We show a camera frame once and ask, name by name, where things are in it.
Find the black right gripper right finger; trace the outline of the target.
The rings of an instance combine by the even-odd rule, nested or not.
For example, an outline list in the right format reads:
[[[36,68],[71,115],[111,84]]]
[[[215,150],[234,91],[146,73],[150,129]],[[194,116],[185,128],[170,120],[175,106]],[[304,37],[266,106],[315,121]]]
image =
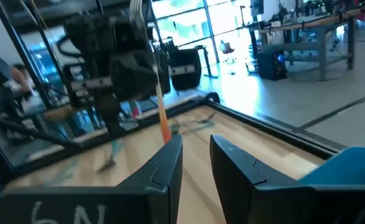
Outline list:
[[[301,184],[220,135],[209,152],[227,224],[365,224],[365,185]]]

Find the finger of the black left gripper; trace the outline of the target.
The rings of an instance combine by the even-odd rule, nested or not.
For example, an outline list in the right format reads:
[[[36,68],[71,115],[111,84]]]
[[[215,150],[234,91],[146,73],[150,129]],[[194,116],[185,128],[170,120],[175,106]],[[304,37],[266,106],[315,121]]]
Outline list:
[[[119,113],[121,107],[112,93],[94,92],[94,104],[97,113],[105,122],[108,133],[113,138],[120,137],[125,130],[120,126]]]

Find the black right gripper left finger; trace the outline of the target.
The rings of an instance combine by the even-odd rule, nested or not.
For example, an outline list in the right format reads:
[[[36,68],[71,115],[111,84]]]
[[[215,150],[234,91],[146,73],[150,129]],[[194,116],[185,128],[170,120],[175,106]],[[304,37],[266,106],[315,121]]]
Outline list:
[[[176,224],[183,139],[173,136],[114,187],[21,187],[0,195],[0,224]]]

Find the silver fork orange handle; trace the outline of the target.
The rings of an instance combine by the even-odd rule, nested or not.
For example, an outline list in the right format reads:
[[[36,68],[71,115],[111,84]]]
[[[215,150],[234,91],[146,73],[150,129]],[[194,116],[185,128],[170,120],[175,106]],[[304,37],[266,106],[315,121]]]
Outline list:
[[[149,50],[152,56],[152,69],[157,78],[156,94],[158,98],[159,121],[163,141],[166,144],[169,140],[172,139],[172,134],[170,129],[168,128],[168,119],[166,116],[166,110],[164,108],[163,93],[158,72],[158,64],[156,61],[156,56],[153,52],[153,48],[149,42],[148,27],[143,16],[143,0],[130,0],[129,13],[130,23],[133,26],[134,31],[141,39],[144,40],[146,48]]]

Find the blue plastic bin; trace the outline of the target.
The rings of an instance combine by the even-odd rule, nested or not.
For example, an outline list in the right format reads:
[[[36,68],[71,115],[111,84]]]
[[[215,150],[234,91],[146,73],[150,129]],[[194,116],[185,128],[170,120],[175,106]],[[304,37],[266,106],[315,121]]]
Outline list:
[[[365,147],[349,147],[343,150],[298,182],[320,185],[365,185]]]

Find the person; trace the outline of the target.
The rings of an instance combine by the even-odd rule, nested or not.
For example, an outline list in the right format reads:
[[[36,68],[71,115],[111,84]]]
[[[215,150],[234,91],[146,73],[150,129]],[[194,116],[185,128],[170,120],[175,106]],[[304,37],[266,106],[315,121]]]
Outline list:
[[[24,113],[42,105],[26,67],[0,58],[0,116],[22,124]]]

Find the office chair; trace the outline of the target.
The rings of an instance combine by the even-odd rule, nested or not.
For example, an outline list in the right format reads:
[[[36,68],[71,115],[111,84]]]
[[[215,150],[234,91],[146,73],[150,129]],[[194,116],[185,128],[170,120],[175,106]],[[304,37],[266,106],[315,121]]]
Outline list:
[[[234,51],[230,46],[230,42],[224,42],[223,40],[220,41],[220,50],[224,56],[223,62],[226,64],[232,64],[235,63],[236,58],[234,56]]]

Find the black computer tower blue light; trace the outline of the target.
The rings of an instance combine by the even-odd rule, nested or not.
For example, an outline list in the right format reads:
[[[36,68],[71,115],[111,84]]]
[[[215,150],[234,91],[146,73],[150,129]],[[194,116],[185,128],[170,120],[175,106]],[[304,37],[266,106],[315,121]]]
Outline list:
[[[260,78],[273,81],[287,78],[284,51],[258,53],[257,65]]]

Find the black desk monitor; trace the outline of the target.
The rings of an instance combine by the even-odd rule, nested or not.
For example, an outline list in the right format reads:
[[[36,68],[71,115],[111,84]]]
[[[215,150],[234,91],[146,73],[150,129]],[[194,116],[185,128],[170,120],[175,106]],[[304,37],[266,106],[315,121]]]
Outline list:
[[[252,0],[252,9],[254,12],[254,15],[261,15],[264,13],[264,0]]]

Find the grey work table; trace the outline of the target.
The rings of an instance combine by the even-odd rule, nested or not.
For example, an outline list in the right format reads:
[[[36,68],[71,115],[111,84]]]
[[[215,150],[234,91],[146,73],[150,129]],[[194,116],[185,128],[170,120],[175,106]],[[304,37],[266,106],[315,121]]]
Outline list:
[[[314,42],[293,42],[290,40],[284,44],[263,44],[263,50],[276,50],[286,51],[289,53],[288,60],[293,62],[314,62],[318,65],[312,69],[308,69],[308,72],[317,70],[317,74],[309,76],[301,76],[299,72],[292,72],[289,77],[298,82],[322,82],[327,80],[336,79],[336,76],[330,76],[327,74],[327,67],[334,63],[345,60],[347,62],[347,69],[352,70],[355,62],[355,31],[356,31],[356,17],[361,12],[360,7],[351,6],[345,11],[338,11],[329,16],[323,17],[311,17],[306,16],[301,21],[296,23],[289,23],[287,25],[277,27],[266,27],[259,29],[259,34],[262,36],[262,41],[265,42],[267,34],[273,32],[282,32],[285,30],[292,31],[297,29],[309,30],[316,33],[316,40]],[[343,24],[348,25],[348,49],[347,53],[339,57],[327,57],[326,43],[328,29],[331,27],[337,27]]]

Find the black aluminium table frame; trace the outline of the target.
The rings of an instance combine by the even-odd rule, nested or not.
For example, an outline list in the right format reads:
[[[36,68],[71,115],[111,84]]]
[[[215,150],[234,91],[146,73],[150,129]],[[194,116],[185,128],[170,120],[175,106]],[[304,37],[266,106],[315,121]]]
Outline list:
[[[109,6],[113,6],[116,9],[123,9],[124,7],[127,7],[127,2],[129,0],[116,0],[116,3],[110,3]],[[30,3],[27,3],[26,0],[19,0],[20,5],[24,6],[26,11],[28,13],[31,14],[32,19],[34,20],[34,22],[37,25],[37,28],[40,32],[43,32],[43,28],[42,25],[44,25],[44,20],[41,20],[39,22],[38,17],[41,16],[41,11],[40,9],[33,9],[33,1]],[[12,19],[10,20],[8,18],[8,15],[10,15],[7,12],[7,9],[4,9],[3,7],[3,0],[0,0],[0,18],[2,19],[2,23],[6,26],[9,25],[9,27],[6,27],[8,31],[12,31],[14,32],[13,35],[16,39],[17,42],[20,41],[19,40],[19,36],[18,33],[14,30],[14,24],[12,23]],[[39,113],[39,115],[41,114],[42,116],[45,116],[47,120],[59,120],[59,119],[64,119],[63,117],[68,117],[70,113],[75,113],[76,111],[80,111],[80,110],[89,110],[90,108],[96,106],[96,101],[94,102],[90,102],[88,99],[88,95],[90,92],[90,90],[88,91],[87,95],[83,95],[82,99],[83,100],[87,100],[87,102],[79,102],[79,96],[76,94],[76,92],[73,90],[74,87],[72,87],[72,84],[74,84],[73,82],[75,80],[73,80],[73,75],[70,73],[70,68],[69,67],[82,67],[83,71],[84,68],[86,67],[85,63],[71,63],[68,65],[65,65],[65,67],[63,68],[62,72],[60,70],[60,67],[56,67],[57,68],[57,72],[59,73],[59,76],[64,84],[64,87],[66,87],[67,90],[67,96],[70,99],[70,103],[69,104],[64,104],[64,105],[59,105],[57,108],[51,108],[51,110],[46,110],[46,111],[37,111]],[[170,106],[168,109],[164,109],[163,112],[165,112],[168,116],[173,117],[173,116],[178,116],[181,113],[185,113],[187,110],[190,110],[190,108],[195,108],[197,106],[202,106],[202,105],[207,105],[208,107],[212,107],[216,110],[219,110],[221,113],[229,113],[231,117],[234,118],[242,118],[242,122],[245,124],[249,124],[251,126],[255,126],[258,125],[259,129],[264,128],[265,132],[267,131],[271,131],[271,128],[276,128],[276,131],[283,131],[282,134],[282,139],[285,140],[284,138],[289,137],[290,135],[292,137],[300,137],[299,139],[302,139],[301,136],[296,136],[296,133],[300,133],[302,132],[302,128],[299,127],[295,127],[294,129],[288,126],[285,126],[285,123],[280,123],[279,121],[276,120],[270,120],[269,122],[271,123],[267,123],[268,120],[266,120],[266,123],[264,123],[264,120],[261,119],[257,119],[251,116],[247,116],[245,114],[242,113],[238,113],[237,111],[234,110],[230,110],[222,105],[219,104],[219,98],[217,93],[209,93],[208,95],[206,95],[206,97],[194,97],[191,100],[188,100],[187,102],[182,102],[182,104],[176,104],[174,106]],[[58,151],[54,151],[54,152],[50,152],[48,154],[48,156],[44,155],[43,157],[39,157],[36,160],[33,160],[32,162],[28,162],[16,167],[12,166],[12,163],[8,160],[8,158],[6,157],[6,155],[3,153],[2,149],[0,148],[0,186],[1,184],[6,184],[8,181],[11,181],[13,179],[19,178],[22,175],[28,174],[30,172],[34,172],[36,171],[36,169],[41,169],[45,166],[48,165],[52,165],[52,163],[58,162],[59,160],[62,159],[66,159],[67,157],[70,156],[74,156],[75,154],[78,153],[82,153],[84,151],[87,150],[91,150],[94,147],[100,146],[102,144],[105,144],[106,142],[109,142],[113,139],[116,138],[123,138],[129,134],[135,133],[137,131],[141,131],[142,129],[151,126],[153,124],[158,123],[159,118],[157,117],[157,113],[156,110],[152,110],[152,111],[148,111],[147,114],[145,114],[145,116],[143,117],[138,117],[137,116],[137,120],[135,124],[138,124],[137,127],[135,127],[134,129],[130,129],[130,130],[125,130],[122,129],[121,127],[114,127],[114,135],[110,135],[107,133],[107,130],[104,130],[105,132],[98,131],[98,135],[96,136],[92,136],[89,137],[86,140],[83,140],[81,142],[77,142],[74,140],[70,140],[70,139],[62,139],[62,138],[58,138],[55,136],[51,136],[51,135],[47,135],[43,132],[40,131],[36,131],[34,129],[29,129],[26,128],[24,125],[20,125],[19,123],[13,122],[12,120],[18,120],[18,122],[21,119],[34,119],[36,114],[32,113],[32,114],[27,114],[23,116],[19,116],[19,114],[15,114],[15,116],[13,116],[13,114],[9,114],[6,113],[8,115],[8,117],[5,117],[4,119],[2,117],[0,117],[0,129],[8,129],[11,131],[14,131],[16,133],[21,133],[25,136],[31,136],[33,138],[36,139],[41,139],[43,141],[48,141],[48,142],[52,142],[53,144],[56,144],[58,146],[61,147],[60,150]],[[303,148],[303,150],[308,151],[312,154],[314,154],[315,156],[318,157],[322,157],[322,158],[328,158],[330,156],[333,156],[334,154],[336,154],[338,151],[335,151],[334,149],[330,149],[328,147],[324,147],[322,145],[317,146],[317,147],[313,147],[313,146],[307,146],[305,144],[304,146],[305,148]]]

